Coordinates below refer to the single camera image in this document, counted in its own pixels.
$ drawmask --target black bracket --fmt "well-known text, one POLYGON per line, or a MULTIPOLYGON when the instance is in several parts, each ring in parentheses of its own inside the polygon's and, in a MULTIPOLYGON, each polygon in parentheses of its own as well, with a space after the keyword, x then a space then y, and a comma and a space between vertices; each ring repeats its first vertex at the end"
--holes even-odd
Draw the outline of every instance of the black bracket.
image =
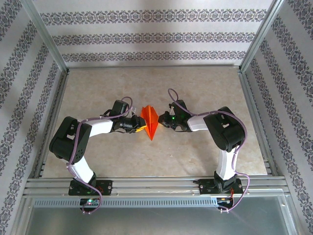
MULTIPOLYGON (((97 180, 95 188, 98 189, 103 196, 110 196, 112 192, 112 180, 97 180)), ((96 191, 82 186, 81 183, 76 180, 70 182, 68 194, 70 196, 98 196, 96 191)))
POLYGON ((216 187, 214 179, 199 179, 194 181, 193 183, 199 185, 200 195, 230 193, 231 188, 234 190, 234 193, 241 194, 244 192, 240 179, 236 179, 236 181, 231 185, 231 187, 224 191, 221 191, 216 187))

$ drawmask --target patterned wallpaper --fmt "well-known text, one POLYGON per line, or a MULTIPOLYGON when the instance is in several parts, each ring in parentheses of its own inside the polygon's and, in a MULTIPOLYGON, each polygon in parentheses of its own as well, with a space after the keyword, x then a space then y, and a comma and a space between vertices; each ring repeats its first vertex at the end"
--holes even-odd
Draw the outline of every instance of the patterned wallpaper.
POLYGON ((60 70, 18 0, 0 0, 0 235, 43 146, 60 70))
POLYGON ((313 1, 288 0, 246 71, 277 170, 313 234, 313 1))
POLYGON ((240 65, 271 0, 36 0, 67 66, 240 65))

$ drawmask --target paper crane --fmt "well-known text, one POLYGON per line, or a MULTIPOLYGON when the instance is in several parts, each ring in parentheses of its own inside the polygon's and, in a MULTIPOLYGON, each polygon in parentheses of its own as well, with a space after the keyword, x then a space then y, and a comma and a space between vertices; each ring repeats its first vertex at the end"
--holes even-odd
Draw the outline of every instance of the paper crane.
POLYGON ((158 115, 153 107, 150 105, 142 107, 141 117, 145 119, 147 126, 145 127, 149 138, 152 140, 158 125, 158 115))

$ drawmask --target marble floor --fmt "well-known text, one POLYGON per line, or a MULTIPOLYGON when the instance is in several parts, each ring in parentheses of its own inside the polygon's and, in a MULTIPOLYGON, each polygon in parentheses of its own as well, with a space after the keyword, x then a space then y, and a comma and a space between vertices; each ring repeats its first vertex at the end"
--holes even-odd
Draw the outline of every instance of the marble floor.
MULTIPOLYGON (((202 113, 228 106, 247 127, 248 138, 239 153, 237 170, 267 174, 244 94, 232 67, 159 67, 73 70, 58 116, 56 129, 66 116, 86 119, 110 109, 116 99, 131 96, 140 114, 151 105, 158 115, 172 103, 173 88, 187 108, 202 113)), ((176 133, 159 125, 153 141, 145 131, 110 133, 90 138, 85 157, 98 177, 213 175, 218 148, 208 131, 176 133)), ((43 177, 71 177, 64 162, 48 154, 43 177)))

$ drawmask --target beige floor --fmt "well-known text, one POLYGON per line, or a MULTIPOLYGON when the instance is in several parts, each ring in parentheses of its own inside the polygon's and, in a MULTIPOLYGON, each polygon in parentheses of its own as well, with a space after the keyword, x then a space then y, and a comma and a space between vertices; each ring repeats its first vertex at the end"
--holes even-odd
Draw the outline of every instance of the beige floor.
MULTIPOLYGON (((57 128, 66 116, 96 117, 116 99, 131 96, 141 108, 152 105, 157 114, 168 110, 174 88, 194 113, 228 106, 246 125, 248 139, 238 156, 237 170, 266 174, 263 158, 235 68, 164 67, 110 68, 70 72, 57 128)), ((208 131, 175 133, 159 125, 151 141, 145 131, 110 133, 89 140, 85 157, 98 177, 213 175, 218 148, 208 131)), ((49 153, 44 177, 71 177, 65 164, 49 153)))

